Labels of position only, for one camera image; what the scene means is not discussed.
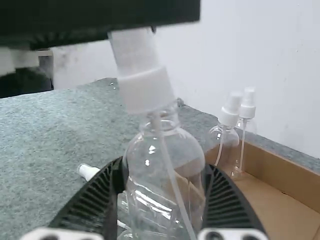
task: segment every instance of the white plastic part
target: white plastic part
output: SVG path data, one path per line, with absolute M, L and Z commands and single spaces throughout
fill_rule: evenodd
M 241 105 L 242 94 L 239 92 L 231 92 L 226 103 L 221 108 L 218 121 L 225 126 L 234 127 L 239 118 L 239 109 Z
M 39 66 L 39 56 L 36 51 L 11 49 L 11 55 L 16 69 Z
M 194 231 L 194 229 L 192 227 L 192 224 L 190 222 L 190 219 L 188 217 L 188 213 L 187 213 L 187 210 L 186 210 L 186 207 L 185 207 L 185 203 L 184 203 L 184 200 L 182 198 L 182 195 L 181 195 L 181 192 L 180 192 L 180 189 L 179 189 L 179 185 L 178 185 L 178 182 L 177 182 L 176 172 L 174 170 L 174 167 L 172 165 L 171 158 L 170 158 L 170 155 L 169 155 L 169 152 L 168 152 L 167 144 L 166 144 L 164 135 L 161 132 L 161 117 L 160 117 L 159 113 L 156 113 L 156 117 L 155 117 L 154 121 L 151 124 L 154 125 L 155 134 L 156 134 L 156 136 L 158 137 L 158 139 L 160 141 L 161 154 L 162 154 L 162 157 L 163 157 L 163 160 L 164 160 L 164 164 L 166 166 L 166 170 L 168 172 L 168 175 L 169 175 L 169 178 L 170 178 L 170 181 L 171 181 L 171 184 L 172 184 L 172 188 L 173 188 L 173 192 L 174 192 L 174 195 L 175 195 L 175 199 L 176 199 L 177 204 L 178 204 L 178 206 L 180 208 L 180 211 L 181 211 L 181 216 L 182 216 L 182 219 L 184 221 L 185 228 L 186 228 L 186 230 L 187 230 L 187 232 L 189 234 L 189 238 L 191 240 L 196 240 L 197 237 L 196 237 L 195 231 Z
M 12 74 L 16 69 L 38 66 L 39 57 L 36 51 L 0 47 L 0 76 Z
M 76 172 L 81 177 L 85 178 L 87 182 L 89 182 L 99 171 L 100 171 L 99 168 L 90 166 L 85 163 L 81 163 L 76 170 Z
M 239 117 L 243 119 L 253 119 L 256 114 L 255 104 L 255 93 L 254 87 L 246 87 L 244 89 L 244 95 L 239 111 Z
M 175 100 L 150 28 L 114 31 L 109 39 L 117 64 L 120 94 L 129 114 L 150 113 Z
M 103 240 L 97 233 L 58 228 L 39 227 L 20 238 L 20 240 Z
M 267 236 L 259 230 L 252 228 L 205 228 L 198 240 L 268 240 Z
M 0 47 L 0 76 L 16 71 L 14 60 L 8 47 Z

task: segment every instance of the bottle shoulder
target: bottle shoulder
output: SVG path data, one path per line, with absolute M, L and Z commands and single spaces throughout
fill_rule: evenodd
M 192 163 L 196 168 L 184 169 L 186 175 L 200 172 L 205 166 L 205 156 L 198 141 L 184 129 L 165 132 L 164 141 L 173 167 L 179 168 Z M 147 165 L 149 169 L 165 168 L 162 159 L 162 149 L 159 139 L 155 135 L 137 134 L 129 143 L 125 151 L 125 159 L 129 168 L 140 168 Z

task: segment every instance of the small spray bottle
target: small spray bottle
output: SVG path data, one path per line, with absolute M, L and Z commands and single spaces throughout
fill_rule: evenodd
M 223 170 L 228 176 L 235 174 L 238 162 L 239 135 L 234 127 L 239 118 L 241 93 L 232 92 L 221 108 L 218 125 L 210 129 L 205 138 L 205 161 Z
M 236 123 L 236 128 L 242 130 L 240 161 L 237 167 L 237 172 L 239 174 L 242 173 L 244 166 L 246 132 L 257 134 L 257 125 L 253 119 L 256 115 L 255 93 L 256 91 L 253 87 L 246 87 L 244 89 L 244 96 L 239 111 L 239 119 Z

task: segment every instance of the white wall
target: white wall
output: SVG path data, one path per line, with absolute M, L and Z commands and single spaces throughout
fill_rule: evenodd
M 320 157 L 320 1 L 202 0 L 200 23 L 160 28 L 156 38 L 188 105 L 217 115 L 231 90 L 256 86 L 258 133 Z M 116 76 L 105 41 L 59 51 L 55 63 L 67 60 L 55 68 L 58 88 Z
M 117 68 L 108 41 L 54 47 L 53 85 L 73 88 L 106 77 L 116 77 Z

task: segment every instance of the plastic tube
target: plastic tube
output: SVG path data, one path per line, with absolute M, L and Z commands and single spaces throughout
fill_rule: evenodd
M 184 224 L 185 224 L 185 227 L 186 227 L 186 230 L 187 230 L 187 232 L 189 234 L 190 239 L 191 240 L 197 240 L 195 231 L 194 231 L 194 229 L 192 227 L 192 224 L 191 224 L 191 222 L 189 220 L 189 217 L 188 217 L 188 213 L 187 213 L 187 210 L 186 210 L 186 207 L 185 207 L 185 204 L 184 204 L 184 200 L 183 200 L 183 198 L 181 196 L 181 193 L 180 193 L 180 190 L 179 190 L 179 185 L 178 185 L 178 182 L 177 182 L 177 179 L 176 179 L 175 170 L 174 170 L 174 167 L 173 167 L 171 159 L 170 159 L 170 155 L 169 155 L 168 148 L 167 148 L 167 145 L 166 145 L 166 142 L 165 142 L 165 138 L 164 138 L 164 135 L 161 132 L 160 114 L 158 112 L 156 112 L 154 114 L 154 116 L 155 116 L 155 118 L 152 121 L 152 124 L 153 124 L 154 129 L 155 129 L 155 134 L 156 134 L 156 136 L 158 137 L 158 139 L 160 141 L 160 150 L 161 150 L 161 153 L 162 153 L 164 164 L 165 164 L 166 169 L 168 171 L 169 178 L 171 180 L 171 184 L 172 184 L 172 188 L 173 188 L 173 191 L 174 191 L 175 198 L 177 200 L 178 206 L 179 206 L 180 211 L 181 211 L 182 219 L 184 221 Z
M 216 167 L 218 166 L 218 163 L 219 163 L 220 158 L 221 158 L 222 146 L 224 144 L 224 139 L 225 139 L 225 133 L 226 133 L 226 129 L 223 126 L 222 127 L 222 133 L 221 133 L 221 139 L 220 139 L 220 145 L 219 145 L 219 152 L 218 152 L 218 156 L 216 157 L 215 164 L 214 164 Z
M 245 151 L 247 119 L 244 118 L 242 121 L 243 121 L 243 127 L 242 127 L 240 166 L 239 166 L 240 171 L 243 170 L 243 164 L 244 164 L 244 151 Z
M 131 231 L 131 228 L 128 227 L 128 226 L 127 226 L 125 223 L 123 223 L 122 221 L 117 220 L 117 221 L 116 221 L 116 224 L 117 224 L 119 227 L 123 228 L 123 229 L 130 230 L 130 231 Z

